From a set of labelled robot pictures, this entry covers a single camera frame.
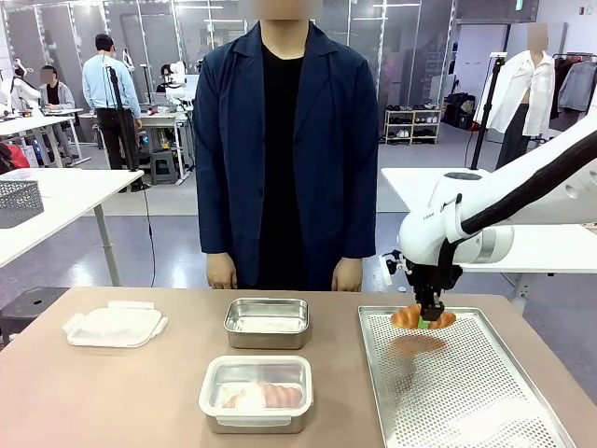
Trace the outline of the person's left hand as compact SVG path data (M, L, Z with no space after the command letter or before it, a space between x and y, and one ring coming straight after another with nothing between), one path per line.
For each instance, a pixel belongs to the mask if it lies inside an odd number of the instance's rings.
M363 260L341 258L333 275L331 290L344 292L360 292L363 284Z

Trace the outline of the person's right hand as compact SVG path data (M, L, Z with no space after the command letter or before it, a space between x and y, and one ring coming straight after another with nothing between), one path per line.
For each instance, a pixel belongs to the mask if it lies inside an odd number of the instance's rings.
M228 253L206 255L206 279L212 289L236 289L237 272Z

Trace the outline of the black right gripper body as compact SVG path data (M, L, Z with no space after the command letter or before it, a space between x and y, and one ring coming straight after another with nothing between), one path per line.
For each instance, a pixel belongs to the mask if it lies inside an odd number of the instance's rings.
M407 260L405 274L412 286L415 300L419 304L435 303L441 293L455 287L457 281L463 274L459 265L438 267L412 263Z

